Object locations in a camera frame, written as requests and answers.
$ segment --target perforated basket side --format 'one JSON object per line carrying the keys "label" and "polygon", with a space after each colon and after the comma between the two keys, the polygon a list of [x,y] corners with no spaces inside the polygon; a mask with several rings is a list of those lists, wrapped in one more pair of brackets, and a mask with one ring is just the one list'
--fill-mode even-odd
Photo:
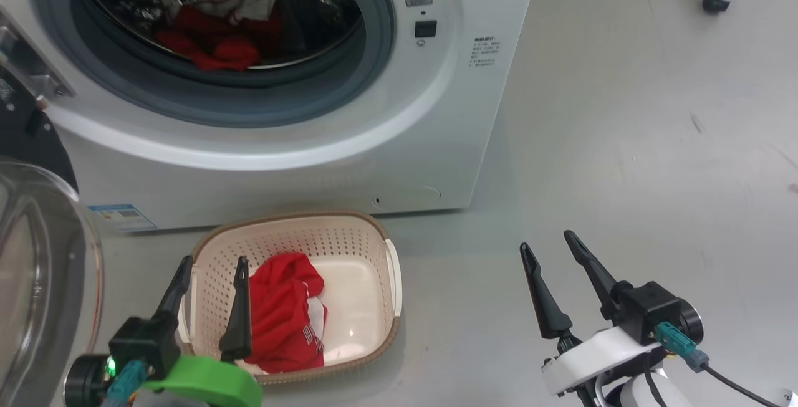
{"label": "perforated basket side", "polygon": [[292,216],[269,217],[222,226],[211,231],[195,248],[193,257],[197,274],[196,322],[188,353],[219,358],[217,348],[231,310],[231,280],[239,256],[250,260],[251,274],[268,257],[285,252],[302,252],[311,262],[357,256],[370,263],[377,274],[383,312],[382,344],[372,353],[350,362],[293,373],[265,374],[253,371],[261,383],[299,381],[366,365],[379,357],[393,342],[399,318],[396,311],[396,287],[392,287],[393,262],[387,233],[365,214],[336,211]]}

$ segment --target washing machine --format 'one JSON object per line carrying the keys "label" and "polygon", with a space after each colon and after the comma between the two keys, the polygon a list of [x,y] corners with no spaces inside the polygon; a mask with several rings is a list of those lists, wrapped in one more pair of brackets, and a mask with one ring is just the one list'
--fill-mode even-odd
{"label": "washing machine", "polygon": [[277,52],[200,70],[164,0],[0,0],[0,57],[120,231],[464,208],[528,4],[276,0]]}

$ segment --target black wheel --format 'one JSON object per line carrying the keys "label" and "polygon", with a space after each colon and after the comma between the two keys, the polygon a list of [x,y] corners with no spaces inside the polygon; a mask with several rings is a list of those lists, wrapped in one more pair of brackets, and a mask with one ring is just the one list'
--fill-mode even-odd
{"label": "black wheel", "polygon": [[701,7],[709,14],[718,14],[721,11],[726,11],[729,7],[729,2],[724,0],[702,0]]}

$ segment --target basket bottom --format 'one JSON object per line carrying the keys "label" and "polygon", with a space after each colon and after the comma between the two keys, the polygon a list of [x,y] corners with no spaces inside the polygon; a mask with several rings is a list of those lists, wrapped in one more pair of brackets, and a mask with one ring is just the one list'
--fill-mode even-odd
{"label": "basket bottom", "polygon": [[[361,257],[341,256],[314,260],[324,279],[319,296],[327,307],[324,327],[324,365],[363,358],[377,350],[388,333],[379,279],[374,267]],[[256,365],[237,364],[253,374],[266,374]]]}

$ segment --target laundry basket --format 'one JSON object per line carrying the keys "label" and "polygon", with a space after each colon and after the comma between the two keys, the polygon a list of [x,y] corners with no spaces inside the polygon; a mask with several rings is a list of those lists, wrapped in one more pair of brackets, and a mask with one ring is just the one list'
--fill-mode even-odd
{"label": "laundry basket", "polygon": [[180,305],[183,353],[219,358],[228,325],[239,256],[250,275],[269,257],[307,254],[324,277],[319,299],[327,307],[324,366],[267,374],[236,363],[261,384],[301,381],[351,370],[378,358],[399,330],[401,272],[396,249],[376,219],[351,211],[288,214],[211,231],[194,249],[191,287]]}

